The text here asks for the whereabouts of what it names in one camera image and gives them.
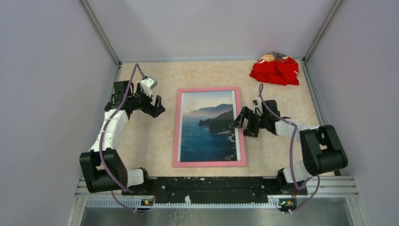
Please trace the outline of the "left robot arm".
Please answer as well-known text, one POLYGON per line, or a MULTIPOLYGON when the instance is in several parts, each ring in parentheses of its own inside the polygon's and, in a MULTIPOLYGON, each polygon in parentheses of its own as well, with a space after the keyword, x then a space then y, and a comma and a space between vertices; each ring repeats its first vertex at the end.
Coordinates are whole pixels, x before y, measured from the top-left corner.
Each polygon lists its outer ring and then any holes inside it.
POLYGON ((114 83, 114 94, 104 109, 104 121, 95 143, 80 155, 79 162, 90 193, 123 190, 139 194, 150 191, 151 182, 144 168, 127 169, 117 148, 131 113, 140 110, 153 118, 165 112, 161 97, 153 100, 152 90, 157 86, 154 78, 142 79, 132 93, 129 81, 114 83))

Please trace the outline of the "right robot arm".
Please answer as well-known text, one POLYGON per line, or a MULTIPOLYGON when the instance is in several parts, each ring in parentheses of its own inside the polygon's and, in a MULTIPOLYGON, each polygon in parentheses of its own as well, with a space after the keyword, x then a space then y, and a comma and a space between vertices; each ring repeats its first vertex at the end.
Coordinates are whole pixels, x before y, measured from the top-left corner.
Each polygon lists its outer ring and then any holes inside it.
POLYGON ((332 125, 305 125, 281 117, 275 100, 258 98, 254 103, 253 110, 242 107, 229 127, 244 129, 247 137, 258 137, 259 131, 265 129, 290 139, 290 166, 280 169, 276 176, 276 188, 280 193, 301 190, 311 178, 347 167, 347 155, 332 125))

